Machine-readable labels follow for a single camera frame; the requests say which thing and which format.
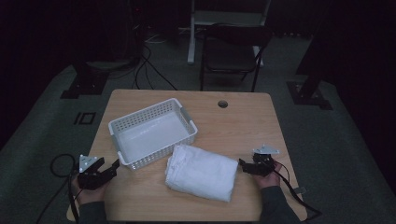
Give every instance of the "black stand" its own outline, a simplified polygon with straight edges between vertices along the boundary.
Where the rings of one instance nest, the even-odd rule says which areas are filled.
[[[101,95],[109,73],[94,74],[86,63],[73,64],[77,71],[68,91],[62,93],[61,99],[77,99],[80,95]]]
[[[100,95],[106,85],[109,73],[95,74],[85,63],[82,53],[76,49],[70,39],[64,39],[69,59],[77,72],[77,76],[68,91],[62,93],[61,99],[77,99],[81,94]]]
[[[320,109],[332,110],[329,101],[325,100],[318,89],[320,79],[309,76],[304,84],[298,82],[287,82],[289,92],[296,105],[318,105]]]

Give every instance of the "white towel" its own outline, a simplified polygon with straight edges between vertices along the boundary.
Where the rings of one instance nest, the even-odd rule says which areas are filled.
[[[198,147],[175,146],[165,183],[173,190],[229,202],[237,166],[237,161]]]

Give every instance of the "black cable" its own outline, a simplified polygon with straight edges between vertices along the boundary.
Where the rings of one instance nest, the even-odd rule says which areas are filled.
[[[149,49],[149,47],[147,47],[146,45],[144,46],[146,49],[148,49],[148,51],[151,54],[151,49]],[[154,71],[161,77],[163,78],[163,80],[165,80],[175,91],[177,91],[177,88],[168,80],[166,79],[166,77],[163,76],[163,74],[161,74],[157,68],[149,61],[149,59],[147,59],[145,56],[142,56],[145,61],[152,67],[152,69],[154,69]]]
[[[142,57],[145,59],[142,64],[140,64],[139,68],[137,69],[136,73],[134,74],[134,82],[132,83],[132,88],[134,88],[134,85],[136,85],[137,89],[140,90],[139,84],[137,83],[137,77],[139,76],[139,72],[140,69],[142,69],[142,67],[146,64],[146,62],[148,61],[148,59],[151,57],[151,50],[148,51],[148,57],[145,58],[143,55]]]
[[[151,87],[152,90],[154,90],[154,88],[153,88],[152,85],[151,85],[151,82],[149,81],[148,67],[147,67],[146,64],[145,64],[145,73],[146,73],[146,79],[148,80],[149,86]]]
[[[68,174],[66,174],[66,175],[59,175],[59,174],[57,174],[57,173],[54,171],[54,169],[53,169],[53,164],[54,164],[59,158],[61,158],[61,157],[69,157],[69,158],[72,159],[72,162],[73,162],[73,165],[72,165],[72,167],[71,167],[71,169],[70,169],[70,172],[69,172]],[[59,193],[62,191],[62,189],[64,188],[64,186],[65,186],[66,184],[68,184],[69,199],[70,199],[70,194],[72,194],[72,191],[71,191],[71,179],[72,179],[72,178],[71,178],[71,177],[73,176],[73,174],[74,174],[74,172],[75,172],[76,166],[77,166],[77,165],[76,165],[76,160],[75,160],[75,158],[74,158],[72,155],[70,155],[70,154],[61,154],[61,155],[56,156],[54,159],[52,159],[52,161],[51,161],[51,163],[50,163],[50,167],[49,167],[50,172],[51,172],[53,175],[57,176],[57,177],[64,178],[64,182],[62,183],[61,187],[58,188],[58,190],[55,192],[55,194],[49,199],[49,201],[48,201],[47,204],[45,205],[44,209],[41,211],[41,213],[40,213],[40,215],[39,215],[37,221],[35,222],[36,224],[38,224],[38,223],[40,222],[41,218],[44,216],[44,213],[45,213],[45,212],[47,211],[47,209],[50,207],[50,204],[53,202],[53,200],[55,200],[55,198],[59,195]],[[77,213],[77,209],[76,209],[75,211],[72,211],[72,212],[73,212],[73,215],[75,216],[76,222],[78,223],[78,213]]]
[[[286,170],[286,172],[287,172],[287,174],[288,174],[288,181],[290,182],[290,173],[289,173],[288,168],[287,168],[284,164],[282,164],[282,163],[280,163],[280,162],[278,162],[278,161],[275,161],[275,163],[278,163],[278,164],[280,164],[283,168],[285,168],[285,170]]]
[[[314,218],[319,217],[319,216],[322,215],[322,213],[321,213],[319,210],[317,210],[317,209],[311,207],[310,205],[308,205],[307,203],[303,202],[303,200],[301,200],[301,199],[298,197],[297,193],[294,191],[294,189],[293,189],[293,187],[291,186],[290,182],[289,182],[282,174],[280,174],[280,173],[279,173],[278,171],[276,171],[276,170],[274,170],[274,172],[275,172],[277,175],[279,175],[280,178],[282,178],[283,182],[285,182],[285,184],[288,186],[289,191],[290,191],[291,195],[293,196],[293,198],[294,198],[299,204],[301,204],[301,205],[304,206],[305,208],[307,208],[307,209],[309,209],[309,210],[311,210],[312,212],[315,213],[312,217],[308,217],[308,218],[307,218],[306,220],[304,220],[304,221],[312,220],[312,219],[314,219]]]

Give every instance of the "black chair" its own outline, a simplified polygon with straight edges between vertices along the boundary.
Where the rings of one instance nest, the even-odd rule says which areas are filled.
[[[272,31],[265,26],[246,26],[215,23],[205,29],[201,60],[201,91],[204,89],[205,72],[243,75],[254,72],[251,91],[256,87],[262,52],[272,38]],[[253,46],[259,48],[255,54]]]

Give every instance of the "wooden table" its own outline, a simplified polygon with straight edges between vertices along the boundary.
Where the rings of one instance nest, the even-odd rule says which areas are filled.
[[[280,150],[274,158],[290,171],[290,183],[298,187],[288,150],[279,127],[270,95],[252,92],[135,91],[115,90],[108,102],[90,156],[104,157],[106,169],[118,156],[108,123],[169,98],[177,98],[198,128],[195,147],[234,160],[252,162],[252,149],[262,144]],[[225,100],[228,107],[220,108]],[[254,221],[262,209],[259,189],[250,175],[239,167],[230,203],[211,201],[165,186],[167,158],[139,170],[121,165],[106,192],[106,213],[114,221]],[[303,220],[306,210],[292,198],[282,183],[289,205]],[[70,209],[67,214],[73,219]]]

